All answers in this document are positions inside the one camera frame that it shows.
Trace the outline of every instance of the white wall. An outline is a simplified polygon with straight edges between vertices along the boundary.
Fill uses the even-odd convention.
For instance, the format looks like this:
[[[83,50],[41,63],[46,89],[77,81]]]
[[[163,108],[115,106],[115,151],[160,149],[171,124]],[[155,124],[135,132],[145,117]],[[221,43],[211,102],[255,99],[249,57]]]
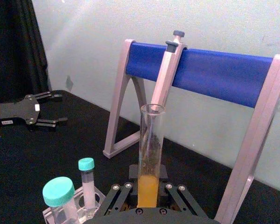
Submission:
[[[72,93],[108,110],[126,38],[165,44],[179,29],[186,33],[184,42],[190,48],[270,57],[280,53],[280,0],[33,0],[33,4],[52,88],[67,90],[70,76]],[[148,101],[154,84],[145,82]],[[120,115],[139,123],[136,100],[130,83]],[[251,108],[173,87],[166,137],[232,167],[251,115]],[[280,190],[280,105],[256,178]]]

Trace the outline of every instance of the screw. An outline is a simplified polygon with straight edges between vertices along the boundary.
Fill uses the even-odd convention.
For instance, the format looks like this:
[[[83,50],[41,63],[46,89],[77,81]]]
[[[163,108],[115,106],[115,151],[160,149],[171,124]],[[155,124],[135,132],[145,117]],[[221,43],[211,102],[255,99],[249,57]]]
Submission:
[[[166,210],[166,209],[160,209],[160,213],[161,213],[162,215],[166,215],[166,214],[167,214],[167,210]]]
[[[113,186],[113,190],[118,190],[119,189],[119,186],[118,185],[114,185]]]
[[[170,183],[166,184],[166,188],[171,189],[172,188],[172,184],[170,184]]]
[[[185,188],[185,186],[182,186],[182,185],[181,185],[181,186],[178,187],[178,189],[179,189],[179,190],[185,190],[186,188]]]
[[[126,184],[126,188],[131,188],[131,187],[132,187],[132,185],[130,183]]]
[[[143,214],[143,210],[142,209],[136,209],[136,214],[137,215],[142,215]]]

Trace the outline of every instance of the white label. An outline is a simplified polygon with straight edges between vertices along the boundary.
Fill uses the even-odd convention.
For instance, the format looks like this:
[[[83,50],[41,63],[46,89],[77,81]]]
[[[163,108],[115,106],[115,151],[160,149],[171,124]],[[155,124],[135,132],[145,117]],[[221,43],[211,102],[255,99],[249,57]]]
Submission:
[[[40,110],[39,104],[36,104],[36,105],[35,105],[35,111],[39,111],[39,110]]]
[[[5,121],[2,121],[1,123],[3,125],[11,125],[11,124],[13,124],[13,121],[12,120],[5,120]]]

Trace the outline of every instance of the black curtain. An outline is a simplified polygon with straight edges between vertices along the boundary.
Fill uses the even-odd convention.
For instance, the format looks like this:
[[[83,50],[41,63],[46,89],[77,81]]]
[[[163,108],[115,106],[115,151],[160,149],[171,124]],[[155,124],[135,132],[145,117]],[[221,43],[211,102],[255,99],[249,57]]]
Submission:
[[[47,60],[31,0],[0,0],[0,103],[48,91]]]

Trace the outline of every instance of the black mount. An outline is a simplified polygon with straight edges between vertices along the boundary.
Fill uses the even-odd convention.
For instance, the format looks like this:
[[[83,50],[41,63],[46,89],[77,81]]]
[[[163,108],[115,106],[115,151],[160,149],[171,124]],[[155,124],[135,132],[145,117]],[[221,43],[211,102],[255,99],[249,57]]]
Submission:
[[[165,166],[160,168],[157,208],[137,208],[138,166],[131,165],[130,182],[112,185],[93,219],[84,224],[218,224],[209,219],[184,185],[168,182]]]
[[[57,124],[65,125],[67,118],[38,119],[40,104],[46,100],[62,101],[62,95],[52,94],[48,91],[36,95],[26,95],[19,102],[0,104],[0,126],[17,124],[19,120],[24,120],[30,130],[35,130],[37,127],[54,130]]]

